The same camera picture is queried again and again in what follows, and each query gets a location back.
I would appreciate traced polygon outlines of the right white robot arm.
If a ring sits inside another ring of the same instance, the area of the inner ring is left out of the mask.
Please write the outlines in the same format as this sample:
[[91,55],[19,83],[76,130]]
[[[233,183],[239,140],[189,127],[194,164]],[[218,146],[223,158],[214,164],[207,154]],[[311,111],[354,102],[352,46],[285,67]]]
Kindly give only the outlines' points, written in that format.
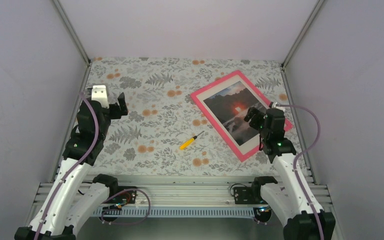
[[279,185],[272,176],[255,177],[250,191],[252,200],[270,206],[283,226],[285,240],[332,239],[335,217],[317,201],[298,168],[297,151],[285,136],[284,111],[278,108],[260,111],[251,107],[244,121],[258,131],[258,149],[267,155],[283,182]]

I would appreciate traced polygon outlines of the pink picture frame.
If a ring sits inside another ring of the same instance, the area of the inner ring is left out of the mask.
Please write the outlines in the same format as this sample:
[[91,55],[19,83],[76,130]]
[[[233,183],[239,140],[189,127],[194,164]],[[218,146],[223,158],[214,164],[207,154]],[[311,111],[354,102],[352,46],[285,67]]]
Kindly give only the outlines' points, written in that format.
[[259,132],[244,118],[251,107],[264,112],[270,101],[241,71],[202,87],[190,97],[239,161],[259,151]]

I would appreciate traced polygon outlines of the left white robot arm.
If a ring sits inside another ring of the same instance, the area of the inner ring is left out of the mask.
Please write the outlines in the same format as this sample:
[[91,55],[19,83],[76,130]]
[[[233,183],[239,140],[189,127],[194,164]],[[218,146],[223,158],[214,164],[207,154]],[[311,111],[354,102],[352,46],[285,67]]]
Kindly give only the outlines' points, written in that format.
[[51,190],[39,212],[28,226],[19,227],[16,240],[74,240],[87,218],[105,201],[119,197],[118,179],[99,174],[87,192],[73,204],[76,194],[104,147],[112,120],[128,115],[125,95],[108,103],[102,93],[80,96],[77,124],[70,133],[62,153],[61,165]]

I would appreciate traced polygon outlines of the yellow handled screwdriver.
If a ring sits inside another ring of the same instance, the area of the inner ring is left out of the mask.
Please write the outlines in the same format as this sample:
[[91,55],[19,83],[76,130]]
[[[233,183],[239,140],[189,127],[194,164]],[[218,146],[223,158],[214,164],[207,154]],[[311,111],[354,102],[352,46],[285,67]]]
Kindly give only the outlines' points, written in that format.
[[190,144],[192,144],[197,138],[198,136],[200,136],[201,134],[203,134],[204,131],[200,132],[199,134],[191,137],[190,139],[188,139],[186,142],[184,142],[180,147],[179,149],[180,150],[184,150],[185,148],[187,148]]

